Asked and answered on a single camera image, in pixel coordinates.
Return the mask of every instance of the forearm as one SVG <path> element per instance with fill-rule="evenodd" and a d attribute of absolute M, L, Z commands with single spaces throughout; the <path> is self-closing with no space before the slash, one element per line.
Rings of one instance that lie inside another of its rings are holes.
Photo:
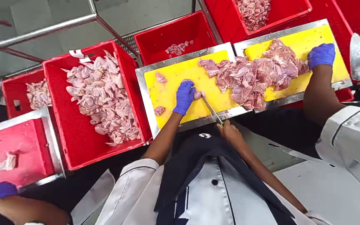
<path fill-rule="evenodd" d="M 324 64 L 315 66 L 305 90 L 305 115 L 319 125 L 324 125 L 332 115 L 345 107 L 338 101 L 331 87 L 332 76 L 332 66 Z"/>
<path fill-rule="evenodd" d="M 279 179 L 277 179 L 276 176 L 273 175 L 271 171 L 266 168 L 266 166 L 261 163 L 261 161 L 259 161 L 257 156 L 247 144 L 237 148 L 241 158 L 259 179 L 272 187 L 299 211 L 302 213 L 307 212 L 307 209 L 302 205 L 302 203 L 298 201 L 298 199 L 279 181 Z"/>
<path fill-rule="evenodd" d="M 144 158 L 153 159 L 159 165 L 162 165 L 165 162 L 169 149 L 172 146 L 173 138 L 177 133 L 178 126 L 182 118 L 182 115 L 176 112 L 172 113 L 169 120 L 166 122 L 159 134 L 156 136 L 155 140 L 152 142 L 151 146 L 148 148 Z"/>
<path fill-rule="evenodd" d="M 45 225 L 67 225 L 67 213 L 53 204 L 24 198 L 9 196 L 0 199 L 0 214 L 15 225 L 27 222 L 42 222 Z"/>

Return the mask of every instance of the knife blade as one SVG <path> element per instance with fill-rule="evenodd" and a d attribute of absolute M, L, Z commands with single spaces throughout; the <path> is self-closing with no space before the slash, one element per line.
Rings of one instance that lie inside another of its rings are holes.
<path fill-rule="evenodd" d="M 350 43 L 351 73 L 354 80 L 360 81 L 360 36 L 354 33 Z"/>
<path fill-rule="evenodd" d="M 218 124 L 220 124 L 223 128 L 224 128 L 224 123 L 222 122 L 222 120 L 219 118 L 219 116 L 216 114 L 215 110 L 213 110 L 212 106 L 210 106 L 210 104 L 207 102 L 205 96 L 201 96 L 202 99 L 204 100 L 207 108 L 209 109 L 210 113 L 212 114 L 212 116 L 215 118 L 216 122 Z"/>

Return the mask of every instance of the jacket button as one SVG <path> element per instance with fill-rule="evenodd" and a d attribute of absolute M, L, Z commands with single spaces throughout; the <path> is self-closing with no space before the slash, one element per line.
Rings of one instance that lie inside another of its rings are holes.
<path fill-rule="evenodd" d="M 218 182 L 216 179 L 213 179 L 213 180 L 211 181 L 211 183 L 212 183 L 214 186 L 216 186 L 219 182 Z"/>

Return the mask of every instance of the raw chicken meat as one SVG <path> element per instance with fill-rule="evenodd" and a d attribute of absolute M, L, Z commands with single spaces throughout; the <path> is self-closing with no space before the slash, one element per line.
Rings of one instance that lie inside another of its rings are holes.
<path fill-rule="evenodd" d="M 308 61 L 296 59 L 293 50 L 280 39 L 273 39 L 269 50 L 263 55 L 268 59 L 272 59 L 280 67 L 280 72 L 278 72 L 277 68 L 274 69 L 277 73 L 277 79 L 273 79 L 274 91 L 286 89 L 292 79 L 310 71 Z"/>
<path fill-rule="evenodd" d="M 16 163 L 17 163 L 17 156 L 12 154 L 12 153 L 7 153 L 6 154 L 6 160 L 0 162 L 0 171 L 5 170 L 5 171 L 11 171 L 16 167 Z"/>
<path fill-rule="evenodd" d="M 52 106 L 50 92 L 48 91 L 47 81 L 43 79 L 38 83 L 27 84 L 27 98 L 30 102 L 30 108 L 33 110 Z"/>
<path fill-rule="evenodd" d="M 165 78 L 165 76 L 163 76 L 162 74 L 156 72 L 155 74 L 156 76 L 156 80 L 161 83 L 161 84 L 165 84 L 168 80 Z"/>
<path fill-rule="evenodd" d="M 198 100 L 201 98 L 201 92 L 198 91 L 197 89 L 195 89 L 195 92 L 194 92 L 194 100 Z"/>
<path fill-rule="evenodd" d="M 271 0 L 236 0 L 238 10 L 249 31 L 266 25 Z"/>
<path fill-rule="evenodd" d="M 118 60 L 105 51 L 104 58 L 97 57 L 94 63 L 82 63 L 67 72 L 66 87 L 71 101 L 79 105 L 80 113 L 91 116 L 95 131 L 108 135 L 109 146 L 140 139 L 139 129 L 124 88 Z"/>
<path fill-rule="evenodd" d="M 181 43 L 181 44 L 172 44 L 169 48 L 167 48 L 166 50 L 165 50 L 165 52 L 167 53 L 167 54 L 175 54 L 175 55 L 177 55 L 177 56 L 179 56 L 179 55 L 181 55 L 181 54 L 183 54 L 182 52 L 185 52 L 186 50 L 186 47 L 188 46 L 188 45 L 190 45 L 190 44 L 194 44 L 194 41 L 193 40 L 191 40 L 191 41 L 186 41 L 186 42 L 184 42 L 184 43 Z"/>
<path fill-rule="evenodd" d="M 279 39 L 273 39 L 266 58 L 248 61 L 248 57 L 235 57 L 236 62 L 223 60 L 215 64 L 212 59 L 198 61 L 210 78 L 216 76 L 216 85 L 222 93 L 232 89 L 231 98 L 245 109 L 265 109 L 264 93 L 274 85 L 274 91 L 286 89 L 291 79 L 308 72 L 307 61 L 295 59 L 295 53 Z"/>
<path fill-rule="evenodd" d="M 166 110 L 166 108 L 162 107 L 162 106 L 158 106 L 154 109 L 155 111 L 155 115 L 156 116 L 160 116 L 162 113 L 164 113 Z"/>

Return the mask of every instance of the black apron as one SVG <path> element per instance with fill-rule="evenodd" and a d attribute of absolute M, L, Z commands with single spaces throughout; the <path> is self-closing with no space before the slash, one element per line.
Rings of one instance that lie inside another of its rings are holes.
<path fill-rule="evenodd" d="M 206 159 L 224 157 L 267 203 L 278 225 L 294 225 L 293 214 L 276 195 L 249 169 L 237 151 L 212 125 L 176 135 L 174 156 L 165 163 L 162 182 L 155 205 L 156 225 L 174 225 L 175 200 L 201 171 Z"/>

